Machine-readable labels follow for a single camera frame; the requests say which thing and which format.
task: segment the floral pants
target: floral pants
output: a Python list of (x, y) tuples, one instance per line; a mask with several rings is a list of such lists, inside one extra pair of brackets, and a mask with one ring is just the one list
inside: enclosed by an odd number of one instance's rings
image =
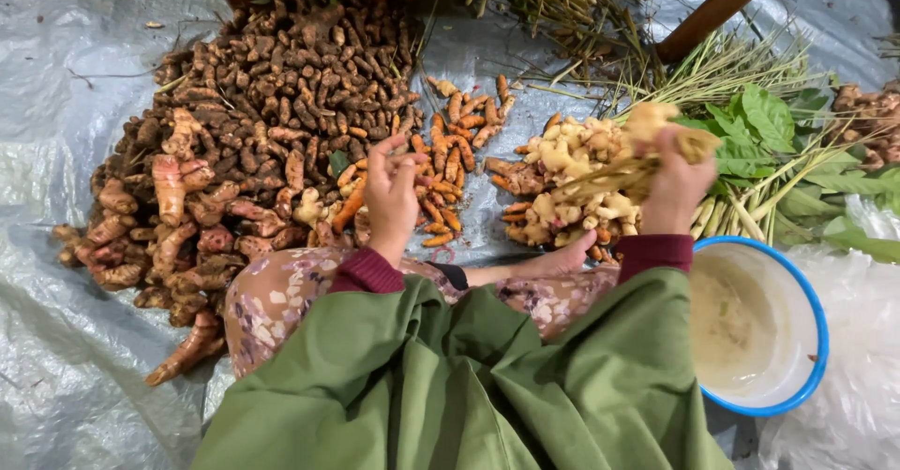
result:
[[(281, 250), (247, 266), (231, 282), (225, 300), (225, 338), (237, 378), (271, 358), (309, 312), (328, 292), (338, 265), (354, 250), (295, 248)], [(447, 303), (458, 291), (435, 267), (404, 258), (404, 274), (433, 281)], [(590, 271), (543, 279), (507, 279), (496, 283), (496, 295), (513, 310), (527, 313), (543, 338), (550, 338), (588, 311), (603, 292), (615, 286), (618, 267), (601, 265)]]

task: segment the hand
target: hand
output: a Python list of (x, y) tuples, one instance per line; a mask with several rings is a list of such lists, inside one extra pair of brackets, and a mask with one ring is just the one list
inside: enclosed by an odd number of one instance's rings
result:
[(430, 183), (416, 175), (416, 165), (426, 162), (428, 154), (390, 155), (405, 142), (403, 135), (392, 136), (369, 150), (369, 177), (364, 192), (372, 226), (368, 247), (395, 269), (419, 217), (415, 184)]
[(678, 127), (668, 127), (656, 136), (660, 170), (644, 200), (641, 234), (689, 234), (694, 210), (715, 180), (712, 156), (695, 165), (681, 156), (675, 142)]

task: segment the woman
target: woman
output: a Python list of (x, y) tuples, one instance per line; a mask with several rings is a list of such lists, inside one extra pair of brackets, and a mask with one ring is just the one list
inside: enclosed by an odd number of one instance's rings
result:
[(235, 279), (240, 380), (192, 468), (732, 467), (705, 430), (688, 337), (688, 233), (712, 159), (688, 165), (661, 132), (621, 271), (580, 270), (592, 232), (456, 269), (403, 258), (425, 159), (389, 157), (401, 142), (370, 152), (367, 247), (282, 251)]

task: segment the plastic bag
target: plastic bag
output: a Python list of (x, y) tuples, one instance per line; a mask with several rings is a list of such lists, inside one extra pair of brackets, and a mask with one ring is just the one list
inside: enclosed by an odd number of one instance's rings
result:
[[(861, 206), (856, 210), (851, 217), (863, 227), (860, 220), (868, 219), (865, 229), (872, 238), (878, 228), (893, 228), (879, 212), (862, 211)], [(897, 468), (900, 267), (876, 263), (855, 251), (833, 255), (823, 246), (795, 246), (787, 256), (822, 301), (831, 354), (822, 383), (805, 403), (758, 421), (762, 468), (776, 470), (780, 460), (788, 461), (792, 470)]]

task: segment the plastic tarp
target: plastic tarp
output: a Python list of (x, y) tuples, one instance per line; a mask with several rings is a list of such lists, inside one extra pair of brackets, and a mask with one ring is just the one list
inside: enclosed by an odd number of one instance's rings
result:
[[(650, 0), (654, 37), (702, 1)], [(891, 31), (885, 0), (754, 0), (748, 11), (763, 27), (795, 18), (814, 42), (813, 61), (866, 90), (896, 73), (871, 39)], [(162, 313), (133, 308), (133, 293), (103, 292), (83, 270), (62, 268), (49, 235), (52, 224), (84, 223), (88, 177), (120, 125), (150, 104), (153, 65), (176, 40), (211, 36), (216, 12), (229, 11), (221, 0), (0, 0), (0, 468), (186, 468), (233, 380), (223, 358), (146, 387), (143, 375), (185, 331), (169, 327)], [(437, 17), (426, 73), (490, 89), (498, 72), (516, 73), (510, 66), (560, 64), (548, 42), (530, 39), (513, 19), (470, 17)], [(508, 157), (553, 112), (583, 118), (594, 104), (525, 89), (487, 155)], [(466, 246), (454, 259), (474, 264), (527, 252), (497, 222), (508, 196), (487, 177), (472, 177), (467, 192)], [(425, 258), (421, 249), (413, 253)], [(757, 467), (752, 420), (712, 405), (709, 418), (736, 466)]]

